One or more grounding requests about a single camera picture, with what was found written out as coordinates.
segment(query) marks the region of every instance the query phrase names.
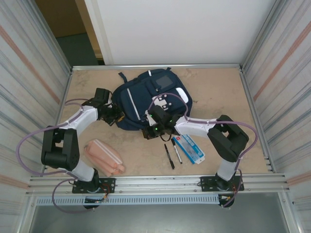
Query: navy blue backpack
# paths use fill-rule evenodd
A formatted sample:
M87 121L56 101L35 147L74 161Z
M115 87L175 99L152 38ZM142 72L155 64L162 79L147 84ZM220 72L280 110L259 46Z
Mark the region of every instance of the navy blue backpack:
M173 93L188 100L188 113L192 107L192 98L176 74L167 69L148 70L140 74L137 78L127 81L123 73L119 75L123 78L124 84L119 86L112 94L112 101L124 112L125 117L117 126L124 130L141 130L149 123L146 121L145 111L152 102L152 97L162 93ZM171 95L157 98L157 105L160 105L170 114L184 114L186 107L183 102Z

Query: wooden platform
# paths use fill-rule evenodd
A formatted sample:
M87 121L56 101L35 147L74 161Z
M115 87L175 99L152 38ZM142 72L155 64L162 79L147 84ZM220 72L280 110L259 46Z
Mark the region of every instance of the wooden platform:
M118 75L123 72L128 80L144 72L143 69L131 70L84 70L73 73L67 99L91 98L97 87L114 91L123 80ZM172 69L193 98L191 117L212 119L221 114L230 116L233 120L242 121L254 126L252 115L246 100L238 70L222 69ZM69 118L77 111L77 107L65 107L62 120ZM244 129L254 140L254 134ZM167 142L175 170L172 170L167 158L164 142L160 138L146 140L141 132L124 131L116 125L108 126L104 121L90 125L79 137L82 159L83 147L91 139L102 140L118 151L126 167L125 176L137 175L194 175L216 173L221 158L209 140L193 137L199 147L205 152L206 159L199 165L193 165L179 149L183 160L181 165L177 159L171 142ZM267 172L259 142L248 152L240 164L243 173Z

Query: pen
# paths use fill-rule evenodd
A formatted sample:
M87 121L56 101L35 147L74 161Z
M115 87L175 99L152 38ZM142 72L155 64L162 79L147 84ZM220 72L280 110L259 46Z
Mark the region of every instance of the pen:
M176 144L175 144L174 139L171 139L171 141L172 141L173 146L174 146L174 148L175 148L175 151L176 151L176 154L177 154L177 157L178 157L178 159L179 159L180 164L183 164L183 161L181 161L180 155L179 155L178 150L177 150L177 148L176 148Z
M165 150L166 150L167 157L169 158L169 161L170 161L170 163L171 163L172 169L174 169L175 166L174 166L173 161L171 160L170 153L169 153L169 151L167 150L166 144L164 144L164 147L165 147Z

